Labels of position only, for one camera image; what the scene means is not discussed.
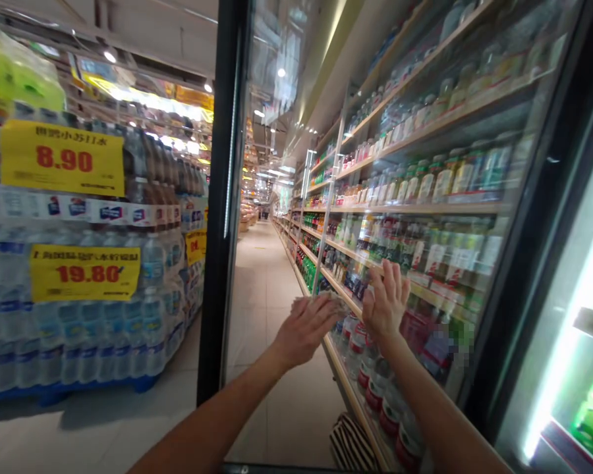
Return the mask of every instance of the blurred label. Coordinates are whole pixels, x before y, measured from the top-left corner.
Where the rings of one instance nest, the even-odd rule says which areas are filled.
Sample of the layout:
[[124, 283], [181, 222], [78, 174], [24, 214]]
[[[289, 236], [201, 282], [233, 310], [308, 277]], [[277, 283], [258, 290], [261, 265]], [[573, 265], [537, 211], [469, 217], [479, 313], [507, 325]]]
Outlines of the blurred label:
[[140, 248], [33, 245], [33, 301], [129, 301], [140, 273]]
[[125, 196], [121, 137], [9, 120], [0, 131], [0, 154], [3, 185]]

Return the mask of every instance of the ceiling light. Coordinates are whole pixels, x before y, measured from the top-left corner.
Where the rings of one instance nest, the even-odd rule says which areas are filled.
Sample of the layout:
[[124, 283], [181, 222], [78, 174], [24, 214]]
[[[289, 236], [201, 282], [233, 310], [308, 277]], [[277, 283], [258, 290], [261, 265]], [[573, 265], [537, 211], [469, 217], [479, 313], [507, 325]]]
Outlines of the ceiling light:
[[116, 64], [117, 62], [117, 51], [111, 46], [108, 46], [107, 49], [103, 52], [103, 56], [112, 64]]

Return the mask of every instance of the stacked water bottles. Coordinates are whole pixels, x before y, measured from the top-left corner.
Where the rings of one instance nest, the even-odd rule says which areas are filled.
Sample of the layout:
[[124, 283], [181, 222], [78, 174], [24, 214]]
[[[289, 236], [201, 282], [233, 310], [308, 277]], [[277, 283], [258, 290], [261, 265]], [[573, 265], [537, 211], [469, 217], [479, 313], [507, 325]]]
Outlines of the stacked water bottles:
[[[197, 309], [201, 290], [191, 283], [198, 269], [184, 258], [181, 217], [189, 217], [181, 216], [181, 201], [206, 196], [206, 177], [138, 128], [81, 122], [23, 102], [14, 104], [11, 118], [123, 137], [126, 194], [0, 185], [0, 394], [160, 374]], [[140, 248], [138, 289], [127, 302], [33, 303], [34, 244]]]

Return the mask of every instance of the yellow price tag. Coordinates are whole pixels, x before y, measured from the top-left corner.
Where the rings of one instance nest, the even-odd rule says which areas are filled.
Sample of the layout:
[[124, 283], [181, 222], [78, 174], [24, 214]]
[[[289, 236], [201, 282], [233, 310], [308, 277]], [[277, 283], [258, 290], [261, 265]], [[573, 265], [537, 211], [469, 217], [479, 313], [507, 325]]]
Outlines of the yellow price tag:
[[129, 301], [138, 284], [140, 248], [33, 245], [33, 302]]
[[9, 120], [0, 129], [0, 156], [6, 186], [125, 196], [121, 137]]
[[186, 262], [189, 267], [206, 255], [206, 230], [189, 232], [184, 236], [186, 242]]

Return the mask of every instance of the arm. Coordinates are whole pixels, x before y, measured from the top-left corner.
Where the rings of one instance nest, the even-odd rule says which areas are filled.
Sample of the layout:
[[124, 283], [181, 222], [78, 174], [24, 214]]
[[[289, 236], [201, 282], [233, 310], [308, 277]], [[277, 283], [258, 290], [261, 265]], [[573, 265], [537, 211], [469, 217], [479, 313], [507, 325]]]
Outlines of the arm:
[[259, 403], [283, 374], [312, 359], [340, 314], [338, 302], [327, 295], [297, 300], [259, 359], [167, 433], [128, 474], [217, 472]]
[[472, 426], [437, 382], [417, 361], [399, 332], [410, 283], [398, 264], [384, 260], [384, 280], [372, 271], [362, 317], [382, 356], [388, 360], [424, 441], [442, 473], [510, 473], [494, 449]]

